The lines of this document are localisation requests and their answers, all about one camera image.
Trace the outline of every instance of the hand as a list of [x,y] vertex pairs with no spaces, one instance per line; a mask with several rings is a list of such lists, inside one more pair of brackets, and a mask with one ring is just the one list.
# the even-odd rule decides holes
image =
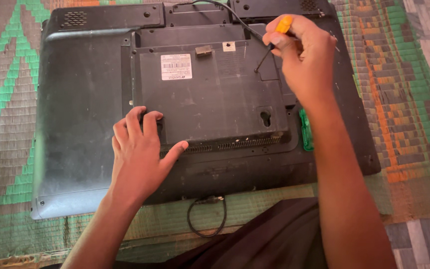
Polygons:
[[144,116],[140,130],[140,114],[146,107],[134,107],[125,118],[114,125],[112,137],[114,168],[109,193],[129,205],[147,199],[157,190],[169,174],[173,164],[188,147],[187,141],[175,144],[169,153],[160,159],[160,141],[156,120],[162,119],[160,112],[152,111]]
[[322,98],[332,97],[332,65],[336,38],[318,28],[309,19],[300,15],[293,17],[290,30],[302,41],[300,54],[299,41],[275,32],[281,15],[267,27],[263,42],[272,42],[276,48],[273,54],[283,59],[283,74],[290,89],[296,94],[303,106],[316,104]]

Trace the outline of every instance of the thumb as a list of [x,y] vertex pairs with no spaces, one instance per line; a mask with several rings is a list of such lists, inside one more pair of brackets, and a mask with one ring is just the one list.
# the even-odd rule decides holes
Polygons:
[[297,65],[300,63],[294,40],[285,34],[273,32],[270,35],[270,41],[280,50],[283,64]]
[[160,165],[162,169],[166,170],[167,174],[170,169],[172,169],[173,164],[177,161],[179,156],[188,148],[187,141],[180,141],[179,143],[173,145],[173,147],[169,150],[169,153],[165,155],[165,157],[160,160]]

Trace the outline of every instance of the dark clothing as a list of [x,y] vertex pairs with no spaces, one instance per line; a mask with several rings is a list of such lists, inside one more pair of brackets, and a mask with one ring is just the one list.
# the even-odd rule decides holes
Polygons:
[[163,263],[116,262],[114,268],[328,268],[317,198],[278,202],[236,232]]

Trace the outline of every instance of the sticker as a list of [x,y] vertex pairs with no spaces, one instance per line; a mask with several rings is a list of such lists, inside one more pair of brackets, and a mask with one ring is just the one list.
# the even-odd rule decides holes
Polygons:
[[192,78],[190,54],[161,55],[162,80]]
[[236,51],[235,41],[222,42],[223,51]]

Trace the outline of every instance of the screw hole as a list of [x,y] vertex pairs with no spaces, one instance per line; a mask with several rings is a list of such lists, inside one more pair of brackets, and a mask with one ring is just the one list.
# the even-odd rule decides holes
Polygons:
[[263,120],[263,125],[265,125],[265,127],[270,127],[270,125],[271,125],[271,121],[270,121],[271,115],[270,115],[270,112],[268,112],[268,111],[262,111],[260,113],[260,117]]

